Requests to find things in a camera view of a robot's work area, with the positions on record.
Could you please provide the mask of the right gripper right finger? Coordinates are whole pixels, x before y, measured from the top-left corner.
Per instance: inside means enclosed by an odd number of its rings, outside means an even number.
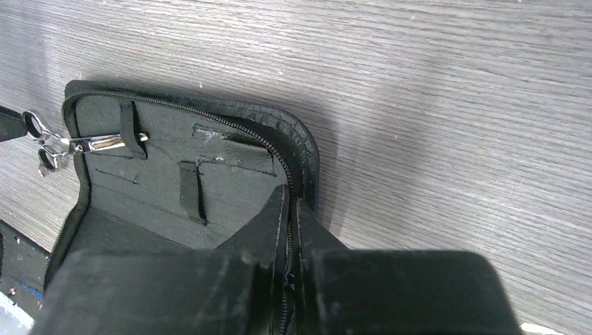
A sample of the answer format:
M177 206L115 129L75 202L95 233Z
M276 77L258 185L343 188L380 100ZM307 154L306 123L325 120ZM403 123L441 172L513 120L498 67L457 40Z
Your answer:
M469 251L353 250L294 205L299 334L520 334L496 270Z

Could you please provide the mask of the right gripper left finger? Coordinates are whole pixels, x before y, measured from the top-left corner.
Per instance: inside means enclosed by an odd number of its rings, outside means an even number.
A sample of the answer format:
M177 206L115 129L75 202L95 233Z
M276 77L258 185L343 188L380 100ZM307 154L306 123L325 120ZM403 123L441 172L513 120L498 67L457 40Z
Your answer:
M83 250L52 279L32 334L279 334L290 194L215 249Z

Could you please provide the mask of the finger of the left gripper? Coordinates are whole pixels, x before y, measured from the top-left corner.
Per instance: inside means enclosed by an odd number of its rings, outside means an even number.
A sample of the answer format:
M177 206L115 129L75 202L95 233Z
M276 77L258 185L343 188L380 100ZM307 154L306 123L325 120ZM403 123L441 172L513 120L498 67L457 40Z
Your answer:
M27 133L22 114L0 106L0 142L24 137Z

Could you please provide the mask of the silver scissors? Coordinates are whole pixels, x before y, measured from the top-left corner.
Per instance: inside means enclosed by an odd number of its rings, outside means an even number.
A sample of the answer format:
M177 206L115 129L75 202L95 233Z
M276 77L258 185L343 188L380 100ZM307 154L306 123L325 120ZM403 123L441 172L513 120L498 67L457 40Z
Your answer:
M22 113L22 120L29 136L40 145L38 171L42 177L59 171L62 168L63 157L67 155L87 154L126 146L120 134L79 138L63 137L55 133L43 116L35 110L25 110ZM46 144L50 139L66 146L66 150L55 151Z

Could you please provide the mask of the black zip tool case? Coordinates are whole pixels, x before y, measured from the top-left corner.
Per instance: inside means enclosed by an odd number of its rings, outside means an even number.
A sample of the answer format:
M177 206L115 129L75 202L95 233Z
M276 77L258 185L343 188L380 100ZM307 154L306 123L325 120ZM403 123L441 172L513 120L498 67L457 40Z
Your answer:
M289 214L301 202L318 210L318 148L297 117L258 103L84 80L66 85L61 114L73 137L123 141L74 155L78 200L46 283L87 248L232 249L269 204L280 207L272 243L287 270Z

